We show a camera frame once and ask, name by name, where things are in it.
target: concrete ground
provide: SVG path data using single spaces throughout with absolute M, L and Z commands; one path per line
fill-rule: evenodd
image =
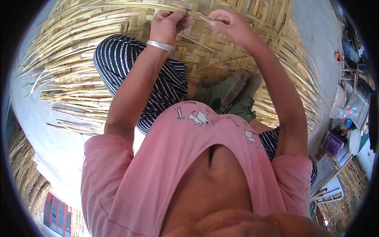
M 21 61 L 54 3 L 55 0 L 49 1 L 31 25 L 20 47 L 17 62 Z M 309 152 L 313 154 L 329 126 L 329 108 L 338 83 L 338 64 L 334 60 L 334 52 L 340 49 L 340 30 L 329 0 L 295 0 L 292 12 L 303 39 L 304 49 L 319 70 L 317 81 L 325 94 L 321 95 L 326 103 L 326 107 L 322 108 L 321 126 L 309 137 Z M 11 78 L 20 75 L 20 72 L 20 65 L 15 63 Z M 37 152 L 38 170 L 52 183 L 54 193 L 69 206 L 81 210 L 83 144 L 89 137 L 46 126 L 46 123 L 57 124 L 56 119 L 78 121 L 52 111 L 48 102 L 41 102 L 39 89 L 25 97 L 30 91 L 30 87 L 25 86 L 33 83 L 35 79 L 36 76 L 23 76 L 11 81 L 9 94 L 14 114 Z
M 329 110 L 338 84 L 338 63 L 334 52 L 341 52 L 341 29 L 329 0 L 294 0 L 292 14 L 298 26 L 303 47 L 314 60 L 318 72 L 309 58 L 319 84 L 319 94 L 326 106 L 322 106 L 321 125 L 308 137 L 308 152 L 313 155 L 329 128 Z

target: black and white striped pants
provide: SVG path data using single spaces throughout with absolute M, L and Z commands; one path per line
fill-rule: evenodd
M 94 65 L 109 92 L 114 96 L 132 68 L 137 56 L 146 44 L 124 35 L 112 35 L 102 41 L 94 53 Z M 188 84 L 184 63 L 167 59 L 155 82 L 146 108 L 137 123 L 141 133 L 147 134 L 155 119 L 168 107 L 180 102 L 187 95 Z M 279 128 L 259 134 L 270 161 L 274 158 Z M 317 176 L 312 158 L 311 185 Z

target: silver bangle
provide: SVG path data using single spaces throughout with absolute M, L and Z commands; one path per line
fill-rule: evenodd
M 161 43 L 161 42 L 154 41 L 154 40 L 148 40 L 146 43 L 147 43 L 147 44 L 150 44 L 150 45 L 153 45 L 153 46 L 155 46 L 155 47 L 158 47 L 158 48 L 164 49 L 164 50 L 166 50 L 167 52 L 169 52 L 170 55 L 173 55 L 174 52 L 175 52 L 175 48 L 172 47 L 172 46 L 169 45 L 169 44 Z

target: window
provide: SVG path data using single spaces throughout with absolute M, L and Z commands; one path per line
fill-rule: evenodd
M 61 236 L 71 236 L 71 208 L 51 193 L 44 206 L 44 225 Z

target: hay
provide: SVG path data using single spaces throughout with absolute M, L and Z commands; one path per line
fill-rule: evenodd
M 71 237 L 90 237 L 83 213 L 71 207 Z
M 41 227 L 41 213 L 51 184 L 42 176 L 33 161 L 35 155 L 25 134 L 18 128 L 9 143 L 9 163 L 21 199 L 37 227 Z
M 324 154 L 325 152 L 320 150 L 315 155 L 315 160 L 320 160 Z M 332 157 L 331 161 L 336 169 L 340 168 L 335 157 Z M 340 201 L 317 205 L 324 218 L 329 222 L 326 227 L 327 230 L 336 236 L 341 235 L 345 231 L 346 226 L 353 218 L 368 186 L 366 176 L 359 168 L 358 163 L 354 158 L 346 165 L 338 176 L 345 189 L 344 198 Z
M 308 131 L 319 125 L 319 103 L 323 101 L 318 95 L 315 75 L 305 62 L 308 54 L 301 46 L 301 37 L 291 14 L 292 0 L 59 0 L 22 60 L 25 66 L 22 75 L 39 70 L 37 80 L 30 85 L 30 93 L 42 85 L 55 85 L 55 88 L 41 91 L 41 100 L 75 107 L 72 111 L 57 111 L 80 120 L 78 126 L 64 124 L 64 121 L 59 122 L 61 126 L 49 126 L 87 135 L 101 134 L 103 130 L 91 127 L 104 127 L 112 96 L 92 62 L 96 46 L 114 34 L 146 42 L 157 11 L 175 10 L 168 5 L 179 2 L 195 17 L 193 25 L 178 35 L 172 55 L 173 59 L 185 63 L 189 81 L 199 85 L 204 81 L 224 80 L 240 68 L 260 73 L 245 50 L 227 36 L 214 34 L 209 27 L 206 16 L 213 10 L 235 11 L 250 22 L 293 81 L 305 108 Z M 264 83 L 254 99 L 252 110 L 257 112 L 257 119 L 277 127 L 279 119 Z

